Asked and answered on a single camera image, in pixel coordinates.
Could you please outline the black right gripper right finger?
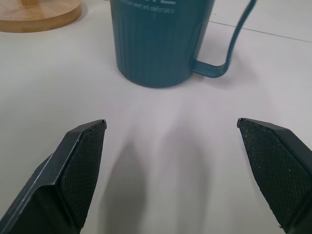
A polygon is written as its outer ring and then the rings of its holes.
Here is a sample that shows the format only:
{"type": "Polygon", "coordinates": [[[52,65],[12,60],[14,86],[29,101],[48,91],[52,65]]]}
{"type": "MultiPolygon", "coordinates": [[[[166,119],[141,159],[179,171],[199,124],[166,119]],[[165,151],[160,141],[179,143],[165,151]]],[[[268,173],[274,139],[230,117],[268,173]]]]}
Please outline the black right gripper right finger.
{"type": "Polygon", "coordinates": [[[286,234],[312,234],[312,150],[291,130],[239,118],[255,181],[286,234]]]}

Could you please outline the teal ribbed mug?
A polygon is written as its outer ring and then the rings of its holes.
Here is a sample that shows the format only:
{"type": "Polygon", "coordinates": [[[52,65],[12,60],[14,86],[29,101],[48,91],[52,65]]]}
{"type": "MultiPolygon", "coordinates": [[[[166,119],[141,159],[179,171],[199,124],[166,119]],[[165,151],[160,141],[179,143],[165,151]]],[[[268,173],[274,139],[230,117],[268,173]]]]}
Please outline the teal ribbed mug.
{"type": "Polygon", "coordinates": [[[110,0],[119,71],[144,87],[167,88],[192,73],[223,76],[239,32],[257,0],[250,0],[230,41],[225,63],[197,60],[215,0],[110,0]]]}

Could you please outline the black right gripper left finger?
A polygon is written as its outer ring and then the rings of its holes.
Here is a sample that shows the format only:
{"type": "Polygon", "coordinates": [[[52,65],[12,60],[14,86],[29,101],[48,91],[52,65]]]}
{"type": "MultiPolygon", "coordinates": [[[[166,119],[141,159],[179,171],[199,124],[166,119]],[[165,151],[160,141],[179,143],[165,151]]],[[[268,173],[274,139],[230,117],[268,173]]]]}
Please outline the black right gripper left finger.
{"type": "Polygon", "coordinates": [[[98,181],[103,119],[66,133],[0,220],[0,234],[80,234],[98,181]]]}

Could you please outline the round wooden base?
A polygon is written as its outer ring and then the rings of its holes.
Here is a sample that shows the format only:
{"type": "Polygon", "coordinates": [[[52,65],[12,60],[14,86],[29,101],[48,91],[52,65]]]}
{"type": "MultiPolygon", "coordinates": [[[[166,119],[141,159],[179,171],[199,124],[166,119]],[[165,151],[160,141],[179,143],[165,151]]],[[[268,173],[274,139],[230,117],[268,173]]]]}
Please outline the round wooden base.
{"type": "Polygon", "coordinates": [[[74,22],[81,14],[81,0],[0,0],[0,32],[48,31],[74,22]]]}

